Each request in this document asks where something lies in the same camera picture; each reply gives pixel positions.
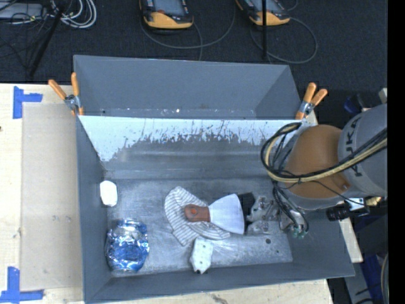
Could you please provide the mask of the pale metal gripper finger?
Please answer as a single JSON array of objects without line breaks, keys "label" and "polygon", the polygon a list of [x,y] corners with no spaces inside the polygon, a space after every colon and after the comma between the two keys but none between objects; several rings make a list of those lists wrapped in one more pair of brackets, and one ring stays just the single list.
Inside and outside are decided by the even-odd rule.
[{"label": "pale metal gripper finger", "polygon": [[247,226],[247,235],[259,235],[259,234],[270,234],[270,221],[268,220],[257,220],[251,222]]},{"label": "pale metal gripper finger", "polygon": [[254,202],[251,208],[250,217],[270,218],[273,216],[274,209],[275,205],[273,198],[261,196]]}]

